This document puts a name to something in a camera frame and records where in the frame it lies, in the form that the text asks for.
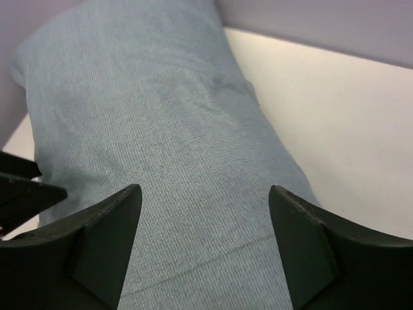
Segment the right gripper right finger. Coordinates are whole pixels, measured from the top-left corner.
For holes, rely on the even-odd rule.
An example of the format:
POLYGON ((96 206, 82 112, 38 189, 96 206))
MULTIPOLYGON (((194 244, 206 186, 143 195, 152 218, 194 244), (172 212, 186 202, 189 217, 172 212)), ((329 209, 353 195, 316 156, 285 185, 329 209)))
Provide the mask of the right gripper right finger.
POLYGON ((294 309, 412 309, 412 240, 272 186, 269 209, 294 309))

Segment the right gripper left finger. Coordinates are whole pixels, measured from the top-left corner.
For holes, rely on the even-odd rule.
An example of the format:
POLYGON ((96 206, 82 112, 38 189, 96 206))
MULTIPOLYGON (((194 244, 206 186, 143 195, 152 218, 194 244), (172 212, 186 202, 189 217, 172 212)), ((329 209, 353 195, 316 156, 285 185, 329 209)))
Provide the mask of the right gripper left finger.
POLYGON ((1 309, 117 309, 141 205, 130 185, 1 242, 1 309))

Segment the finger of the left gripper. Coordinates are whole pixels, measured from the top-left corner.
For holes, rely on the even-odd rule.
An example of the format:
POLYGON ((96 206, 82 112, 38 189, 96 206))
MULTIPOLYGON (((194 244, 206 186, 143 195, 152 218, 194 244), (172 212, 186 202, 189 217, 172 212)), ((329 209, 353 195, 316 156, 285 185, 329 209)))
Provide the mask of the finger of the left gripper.
POLYGON ((1 237, 67 198, 61 187, 35 179, 36 162, 1 152, 1 237))

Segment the pillowcase grey outside blue inside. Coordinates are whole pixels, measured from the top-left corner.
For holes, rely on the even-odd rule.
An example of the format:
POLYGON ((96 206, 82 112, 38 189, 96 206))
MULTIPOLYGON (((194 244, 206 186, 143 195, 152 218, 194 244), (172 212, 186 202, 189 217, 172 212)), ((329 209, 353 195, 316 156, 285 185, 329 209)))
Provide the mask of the pillowcase grey outside blue inside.
POLYGON ((291 309, 271 186, 315 202, 213 1, 86 1, 15 53, 54 222, 136 183, 120 309, 291 309))

